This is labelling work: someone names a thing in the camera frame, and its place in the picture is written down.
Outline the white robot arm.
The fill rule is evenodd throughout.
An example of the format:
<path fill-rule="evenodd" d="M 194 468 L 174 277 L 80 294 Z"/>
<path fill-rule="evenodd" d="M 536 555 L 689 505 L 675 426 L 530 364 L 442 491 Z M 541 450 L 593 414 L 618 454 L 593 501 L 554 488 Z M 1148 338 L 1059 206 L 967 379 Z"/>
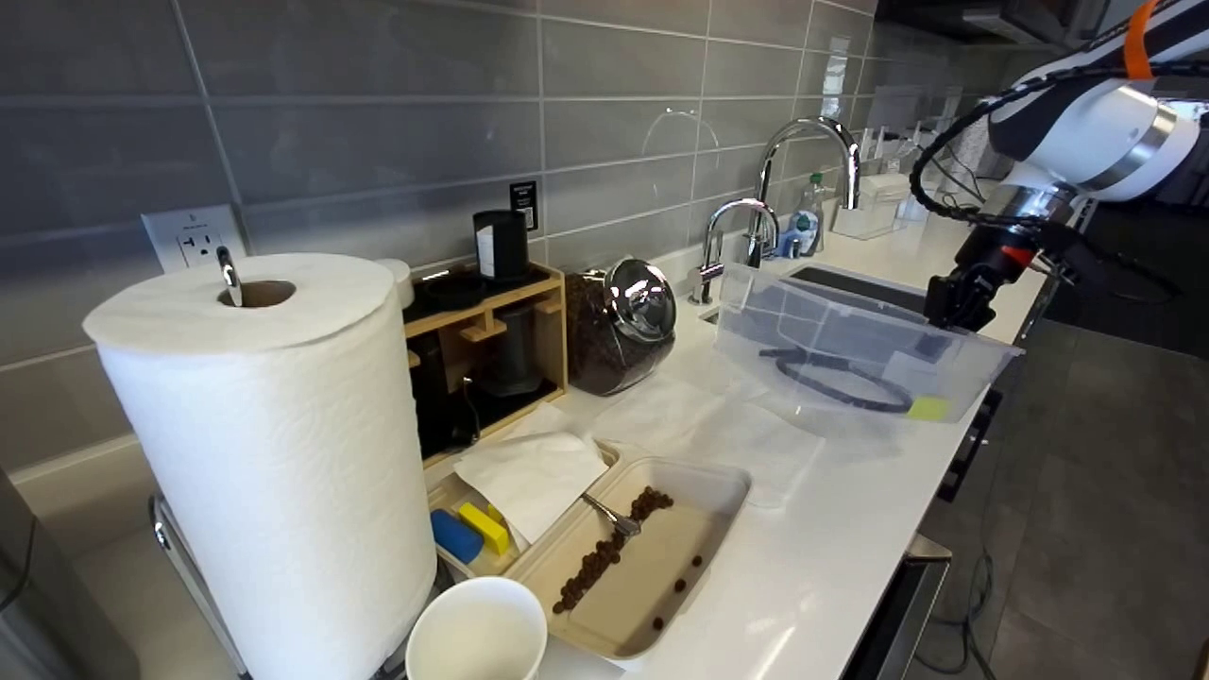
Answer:
<path fill-rule="evenodd" d="M 945 217 L 972 224 L 948 277 L 927 285 L 927 317 L 978 331 L 992 322 L 992 294 L 1034 256 L 1061 262 L 1075 243 L 1073 199 L 1156 199 L 1202 206 L 1209 196 L 1209 126 L 1202 114 L 1156 99 L 1156 80 L 1202 80 L 1209 51 L 1209 0 L 1141 0 L 1097 40 L 1031 69 L 940 129 L 911 166 L 911 196 Z M 1022 199 L 1007 212 L 935 199 L 922 175 L 983 126 L 988 151 L 1007 162 L 1006 183 Z"/>

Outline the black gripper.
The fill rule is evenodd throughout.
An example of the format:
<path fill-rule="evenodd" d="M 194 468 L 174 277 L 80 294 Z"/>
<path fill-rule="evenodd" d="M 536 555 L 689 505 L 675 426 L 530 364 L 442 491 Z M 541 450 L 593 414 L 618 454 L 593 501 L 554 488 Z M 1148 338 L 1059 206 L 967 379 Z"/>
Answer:
<path fill-rule="evenodd" d="M 992 294 L 1015 282 L 1042 254 L 1042 229 L 1011 224 L 1007 229 L 974 225 L 948 277 L 927 285 L 927 317 L 935 328 L 978 331 L 992 322 Z"/>

